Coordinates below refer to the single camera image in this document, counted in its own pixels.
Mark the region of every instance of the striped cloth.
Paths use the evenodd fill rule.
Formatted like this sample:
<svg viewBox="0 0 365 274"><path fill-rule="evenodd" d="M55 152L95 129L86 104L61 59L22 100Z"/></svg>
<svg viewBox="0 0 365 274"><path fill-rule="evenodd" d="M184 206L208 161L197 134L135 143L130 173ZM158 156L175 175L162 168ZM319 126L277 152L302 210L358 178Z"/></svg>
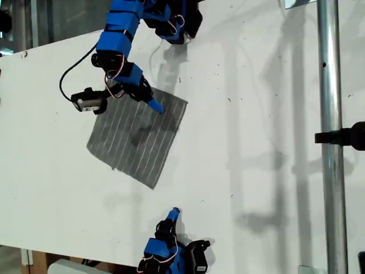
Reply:
<svg viewBox="0 0 365 274"><path fill-rule="evenodd" d="M155 88L153 93L165 107L164 114L128 95L110 99L107 111L97 116L87 143L89 152L99 160L151 189L161 175L187 105Z"/></svg>

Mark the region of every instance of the white board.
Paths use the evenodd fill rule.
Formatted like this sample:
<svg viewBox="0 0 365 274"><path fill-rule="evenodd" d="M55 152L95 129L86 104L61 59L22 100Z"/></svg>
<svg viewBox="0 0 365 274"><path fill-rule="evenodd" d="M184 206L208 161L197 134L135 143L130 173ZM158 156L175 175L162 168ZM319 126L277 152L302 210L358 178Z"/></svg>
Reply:
<svg viewBox="0 0 365 274"><path fill-rule="evenodd" d="M348 127L365 117L365 7L342 2ZM60 76L99 33L0 58L0 244L137 265L176 206L179 238L212 240L209 273L327 268L316 6L207 0L201 11L185 58L144 24L129 57L152 86L189 102L153 191L90 155L96 118L59 93ZM104 87L90 60L64 90L88 86ZM349 268L359 273L365 154L345 148L344 158Z"/></svg>

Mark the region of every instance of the silver pipe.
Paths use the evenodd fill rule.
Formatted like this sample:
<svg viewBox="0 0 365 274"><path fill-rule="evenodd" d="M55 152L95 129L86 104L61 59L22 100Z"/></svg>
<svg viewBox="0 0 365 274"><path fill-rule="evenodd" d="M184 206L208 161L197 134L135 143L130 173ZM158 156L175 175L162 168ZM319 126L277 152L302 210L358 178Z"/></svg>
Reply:
<svg viewBox="0 0 365 274"><path fill-rule="evenodd" d="M322 132L342 128L338 0L317 0ZM328 274L348 274L343 148L322 145Z"/></svg>

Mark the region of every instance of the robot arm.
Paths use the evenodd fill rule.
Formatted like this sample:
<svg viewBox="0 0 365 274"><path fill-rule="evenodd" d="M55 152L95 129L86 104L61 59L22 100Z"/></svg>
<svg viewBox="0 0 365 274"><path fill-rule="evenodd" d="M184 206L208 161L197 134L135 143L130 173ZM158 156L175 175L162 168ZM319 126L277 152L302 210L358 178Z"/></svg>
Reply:
<svg viewBox="0 0 365 274"><path fill-rule="evenodd" d="M107 23L96 44L96 53L91 62L105 72L107 89L74 94L71 101L79 111L103 113L107 108L107 98L120 98L128 94L137 102L143 101L159 113L164 108L153 98L152 89L143 77L143 71L134 63L128 62L132 42L140 20L156 29L161 39L171 44L185 42L184 33L194 38L202 22L198 10L200 0L113 0L107 15ZM108 87L107 80L117 82Z"/></svg>

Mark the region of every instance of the white stripe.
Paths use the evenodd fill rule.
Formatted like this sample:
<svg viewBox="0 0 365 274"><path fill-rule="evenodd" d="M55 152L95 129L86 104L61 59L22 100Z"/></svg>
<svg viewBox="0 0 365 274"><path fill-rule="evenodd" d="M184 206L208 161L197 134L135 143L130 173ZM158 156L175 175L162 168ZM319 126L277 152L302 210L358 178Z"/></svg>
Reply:
<svg viewBox="0 0 365 274"><path fill-rule="evenodd" d="M104 148L104 149L105 149L105 145L107 144L107 140L109 139L110 131L112 130L112 127L113 127L113 124L114 124L114 121L115 121L115 117L116 117L116 114L117 114L117 113L118 113L118 111L119 111L120 106L121 106L121 104L118 104L118 105L117 105L117 109L116 109L116 111L114 112L114 117L113 117L113 120L112 120L112 122L111 122L111 124L110 124L108 135L107 135L107 137L106 137L106 139L105 139L105 141L104 141L104 144L103 144L103 148Z"/></svg>
<svg viewBox="0 0 365 274"><path fill-rule="evenodd" d="M107 121L107 120L108 120L109 114L110 114L110 111L108 111L108 114L107 114L107 117L105 118L105 121ZM107 124L106 124L106 123L104 123L103 129L102 129L102 133L100 134L100 138L102 138L102 135L103 135L103 132L104 132L104 130L105 130L105 126L106 126L106 125L107 125ZM95 155L97 154L97 152L98 152L98 150L99 150L100 143L101 143L101 142L99 142L99 143L98 143L98 146L96 147Z"/></svg>
<svg viewBox="0 0 365 274"><path fill-rule="evenodd" d="M151 149L149 150L148 159L147 159L146 165L145 165L145 166L144 166L144 168L143 168L142 176L143 176L143 174L144 174L144 171L146 170L146 167L147 167L148 162L149 162L149 158L151 157L151 152L152 152L152 150L153 150L153 147L155 146L155 143L156 143L157 137L158 137L158 135L159 135L159 133L160 133L161 127L162 127L162 125L163 125L163 123L164 123L164 120L165 120L166 116L167 116L167 109L166 109L166 111L165 111L165 115L164 115L164 117L163 117L163 119L162 119L162 121L161 121L161 124L160 124L159 130L158 130L158 132L157 132L157 134L156 134L155 141L153 141L153 145L152 145Z"/></svg>
<svg viewBox="0 0 365 274"><path fill-rule="evenodd" d="M157 117L158 117L158 116L159 116L159 115L158 115L158 114L156 114L155 121L153 121L153 124L152 124L151 129L153 129L153 127L155 126L155 123L156 123L156 121L157 121ZM146 147L147 147L147 143L148 143L148 139L149 139L150 135L151 135L151 132L149 132L149 134L148 134L147 140L146 140L146 142L145 142L144 150L143 150L143 153L142 153L141 159L140 159L140 160L139 160L139 162L138 162L138 166L137 166L136 173L135 173L135 175L134 175L134 176L136 176L137 171L138 171L138 169L139 169L139 166L141 165L141 162L142 162L142 159L143 159L143 155L144 155L144 153L145 153L145 151L146 151Z"/></svg>
<svg viewBox="0 0 365 274"><path fill-rule="evenodd" d="M128 112L128 115L127 115L127 118L125 119L125 121L124 121L124 125L123 125L123 129L122 129L122 135L120 136L120 138L119 138L119 142L118 142L118 145L117 145L117 147L116 147L116 149L115 149L115 151L118 151L118 148L119 148L119 145L120 145L120 141L121 141L121 139L122 139L122 137L123 137L123 131L124 131L124 129L125 129L125 125L127 124L127 121L128 121L128 118L129 118L129 115L130 115L130 111ZM118 167L118 164L119 164L119 162L120 162L120 158L121 158L121 154L120 154L120 157L119 157L119 161L118 161L118 163L117 163L117 165L115 166L115 167Z"/></svg>
<svg viewBox="0 0 365 274"><path fill-rule="evenodd" d="M119 124L120 124L120 121L121 121L121 117L123 116L123 112L124 112L124 110L125 110L125 105L126 105L126 104L124 104L123 110L121 111L121 114L120 114L120 117L119 117L119 121L118 121L118 125L116 126L116 130L115 130L115 132L114 132L113 141L112 141L112 143L111 143L111 145L110 145L110 147L109 147L108 154L110 153L110 149L112 148L112 146L113 146L113 144L114 144L115 135L116 135L116 133L118 132L118 127L119 127Z"/></svg>
<svg viewBox="0 0 365 274"><path fill-rule="evenodd" d="M177 107L177 105L178 105L178 104L179 104L179 102L177 101L177 102L176 102L176 105L175 105L175 107L174 107L174 109L173 109L173 111L172 111L172 114L173 114L173 113L175 113L175 110L176 110L176 107ZM148 181L148 179L149 179L149 177L150 177L150 175L151 175L152 170L155 168L157 157L158 157L158 155L159 155L159 153L160 153L160 149L161 149L161 147L162 147L162 144L164 143L164 140L165 140L165 137L166 137L166 133L167 133L167 131L168 131L168 128L169 128L170 123L171 123L171 121L172 121L172 120L173 120L173 119L170 119L169 123L167 124L167 129L166 129L166 131L165 131L164 137L162 138L161 144L160 144L160 146L159 146L159 150L157 150L157 154L156 154L155 160L153 161L153 166L152 166L151 170L149 171L149 174L148 174L148 177L147 177L147 181Z"/></svg>
<svg viewBox="0 0 365 274"><path fill-rule="evenodd" d="M185 111L185 109L184 109L184 104L183 104L183 106L182 106L182 110L181 110L181 113L180 113L180 117L179 117L179 119L178 119L178 121L177 121L177 123L176 123L176 126L177 126L177 128L176 128L176 132L177 132L177 129L179 128L179 125L180 125L180 121L181 121L181 119L182 119L182 117L183 117L183 113L184 113L184 111ZM168 148L170 148L170 146L171 146L171 143L172 143L172 140L174 139L174 136L172 136L172 138L171 138L171 140L170 140L170 142L169 142L169 146L168 146ZM163 162L164 162L164 159L167 157L166 156L166 154L167 154L167 152L169 151L169 149L167 149L166 151L165 151L165 155L164 155L164 157L163 157ZM160 169L159 169L159 171L158 171L158 173L156 174L156 178L155 178L155 181L157 180L157 178L158 178L158 176L159 176L159 174L160 174L160 172L161 172L161 169L162 169L162 167L163 167L164 165L162 164L161 166L160 166Z"/></svg>
<svg viewBox="0 0 365 274"><path fill-rule="evenodd" d="M144 111L145 111L146 109L147 109L147 104L144 104L144 109L143 109L143 112L142 112L142 114L141 114L141 117L142 117L142 118L143 118ZM139 149L139 145L141 144L141 140L142 140L142 138L141 138L141 139L139 140L139 142L138 142L138 146L137 146L137 149L136 149L135 156L133 157L132 164L130 165L129 170L128 170L128 172L127 172L127 173L130 173L131 168L132 168L132 165L133 165L133 163L135 162L136 155L137 155L137 152L138 152L138 149Z"/></svg>
<svg viewBox="0 0 365 274"><path fill-rule="evenodd" d="M140 105L141 105L141 104L139 103L139 104L138 104L138 106L137 106L137 110L136 110L135 116L133 117L133 121L132 121L132 124L131 124L131 128L129 129L129 133L128 133L128 135L127 135L127 140L125 140L125 142L124 142L124 147L123 147L123 150L121 151L120 158L119 158L119 161L118 161L117 166L119 165L119 162L120 162L120 160L121 160L121 156L123 155L123 152L124 152L125 146L127 145L127 142L128 142L128 139L129 139L129 136L131 136L132 127L133 127L133 124L134 124L134 122L135 122L135 119L136 119L136 116L137 116L138 109L139 109L139 106L140 106Z"/></svg>

